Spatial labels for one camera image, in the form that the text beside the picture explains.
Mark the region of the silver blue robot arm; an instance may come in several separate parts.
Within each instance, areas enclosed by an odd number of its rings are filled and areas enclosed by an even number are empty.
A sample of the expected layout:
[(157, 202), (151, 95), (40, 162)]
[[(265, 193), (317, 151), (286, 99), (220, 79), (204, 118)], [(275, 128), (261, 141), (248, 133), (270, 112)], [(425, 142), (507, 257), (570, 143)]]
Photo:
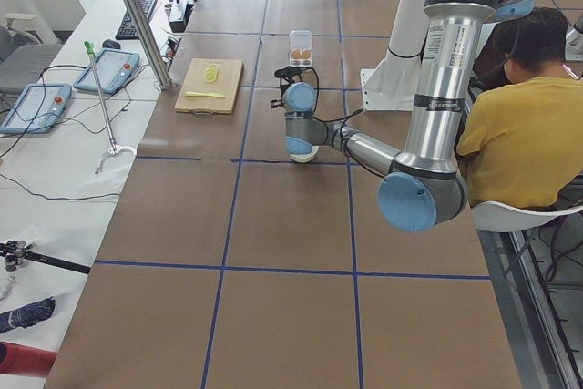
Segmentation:
[(403, 149), (393, 148), (342, 121), (319, 120), (316, 91), (306, 82), (281, 95), (285, 144), (293, 159), (312, 159), (328, 146), (382, 176), (377, 202), (384, 218), (406, 232), (428, 230), (457, 216), (467, 202), (454, 158), (455, 137), (483, 24), (528, 14), (535, 0), (401, 0), (423, 17), (400, 13), (412, 25), (419, 77)]

